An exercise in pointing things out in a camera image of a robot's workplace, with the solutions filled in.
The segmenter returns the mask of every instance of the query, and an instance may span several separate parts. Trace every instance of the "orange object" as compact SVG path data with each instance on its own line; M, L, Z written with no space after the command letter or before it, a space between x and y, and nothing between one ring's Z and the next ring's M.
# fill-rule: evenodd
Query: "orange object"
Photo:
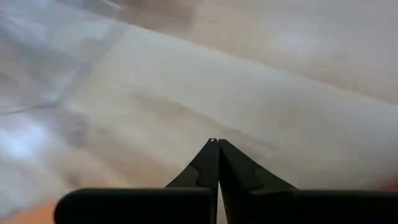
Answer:
M53 214L57 201L38 208L22 210L1 224L54 224Z

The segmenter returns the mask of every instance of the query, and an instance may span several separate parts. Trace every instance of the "black plastic object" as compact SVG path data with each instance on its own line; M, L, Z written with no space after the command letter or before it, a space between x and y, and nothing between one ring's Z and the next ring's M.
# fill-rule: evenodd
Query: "black plastic object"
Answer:
M299 219L398 220L395 192L299 190L227 140L209 139L166 188L77 190L61 199L55 223L214 224L218 181L229 224Z
M216 223L218 141L209 139L164 189L83 189L58 203L56 224Z
M281 219L398 218L398 194L299 190L227 140L219 140L220 185L229 224Z

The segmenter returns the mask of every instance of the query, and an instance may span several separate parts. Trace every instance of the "light wood surface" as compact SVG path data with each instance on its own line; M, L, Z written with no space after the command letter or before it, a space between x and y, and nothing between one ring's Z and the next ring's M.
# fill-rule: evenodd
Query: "light wood surface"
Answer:
M208 138L300 188L396 178L398 2L40 2L0 3L1 218L162 187Z

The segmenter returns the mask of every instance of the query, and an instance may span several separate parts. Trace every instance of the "wooden floor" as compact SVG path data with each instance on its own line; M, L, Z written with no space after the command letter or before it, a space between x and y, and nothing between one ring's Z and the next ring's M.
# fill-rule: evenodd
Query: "wooden floor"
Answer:
M398 177L397 11L1 1L0 218L82 187L164 186L208 138L300 188L380 188Z

